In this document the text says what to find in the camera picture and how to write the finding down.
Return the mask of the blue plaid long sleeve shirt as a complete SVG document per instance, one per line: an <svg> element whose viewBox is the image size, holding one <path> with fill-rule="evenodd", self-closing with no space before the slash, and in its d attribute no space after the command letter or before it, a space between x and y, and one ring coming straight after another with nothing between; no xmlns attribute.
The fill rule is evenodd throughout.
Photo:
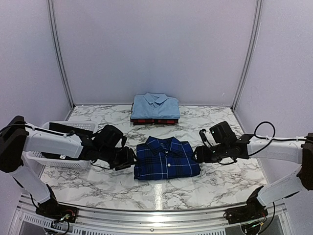
<svg viewBox="0 0 313 235"><path fill-rule="evenodd" d="M169 180L198 176L199 163L194 159L194 151L187 141L175 137L148 139L136 146L134 179L140 181Z"/></svg>

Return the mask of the red plaid shirt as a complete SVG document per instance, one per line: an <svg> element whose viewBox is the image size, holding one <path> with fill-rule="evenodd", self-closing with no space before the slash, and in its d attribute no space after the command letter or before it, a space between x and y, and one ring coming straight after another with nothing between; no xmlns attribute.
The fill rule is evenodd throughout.
<svg viewBox="0 0 313 235"><path fill-rule="evenodd" d="M174 125L178 124L179 119L130 119L133 125Z"/></svg>

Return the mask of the light blue shirt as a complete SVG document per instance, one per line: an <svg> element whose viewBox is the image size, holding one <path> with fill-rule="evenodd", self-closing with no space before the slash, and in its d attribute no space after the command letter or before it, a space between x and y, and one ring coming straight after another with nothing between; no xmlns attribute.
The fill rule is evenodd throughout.
<svg viewBox="0 0 313 235"><path fill-rule="evenodd" d="M166 94L137 94L134 96L131 119L179 119L179 101Z"/></svg>

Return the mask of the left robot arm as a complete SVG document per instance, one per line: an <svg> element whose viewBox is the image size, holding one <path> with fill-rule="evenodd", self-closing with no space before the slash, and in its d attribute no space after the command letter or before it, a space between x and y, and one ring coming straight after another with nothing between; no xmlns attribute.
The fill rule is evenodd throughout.
<svg viewBox="0 0 313 235"><path fill-rule="evenodd" d="M24 152L42 152L69 157L71 160L102 160L110 169L122 170L137 163L134 151L126 146L126 136L112 125L91 132L64 124L52 123L49 129L14 117L0 131L0 170L10 174L42 205L50 217L57 218L62 207L52 190L23 161Z"/></svg>

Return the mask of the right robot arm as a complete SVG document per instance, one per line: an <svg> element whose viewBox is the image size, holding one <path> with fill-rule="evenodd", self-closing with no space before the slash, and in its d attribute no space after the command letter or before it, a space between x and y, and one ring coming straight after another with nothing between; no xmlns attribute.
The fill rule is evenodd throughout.
<svg viewBox="0 0 313 235"><path fill-rule="evenodd" d="M246 219L253 219L261 212L261 207L272 202L313 189L312 133L295 138L258 136L256 133L237 137L226 121L214 125L209 131L216 144L207 140L204 129L199 132L203 145L196 148L193 159L200 164L220 163L224 158L231 158L233 162L237 159L272 159L300 165L293 173L257 188L242 209Z"/></svg>

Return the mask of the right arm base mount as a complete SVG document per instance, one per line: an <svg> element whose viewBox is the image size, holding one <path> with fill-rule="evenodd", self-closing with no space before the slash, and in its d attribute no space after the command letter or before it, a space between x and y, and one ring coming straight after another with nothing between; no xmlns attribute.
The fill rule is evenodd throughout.
<svg viewBox="0 0 313 235"><path fill-rule="evenodd" d="M258 193L262 188L263 186L260 186L252 192L246 200L246 205L225 210L223 217L229 224L243 223L268 216L266 206L257 200Z"/></svg>

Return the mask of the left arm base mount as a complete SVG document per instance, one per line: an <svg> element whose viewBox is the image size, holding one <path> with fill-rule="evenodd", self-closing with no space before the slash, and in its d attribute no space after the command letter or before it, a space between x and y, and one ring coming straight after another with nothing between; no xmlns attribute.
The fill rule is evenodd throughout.
<svg viewBox="0 0 313 235"><path fill-rule="evenodd" d="M60 204L53 192L46 202L37 203L36 206L36 214L54 219L58 222L65 220L69 223L74 223L77 213L78 209L76 207Z"/></svg>

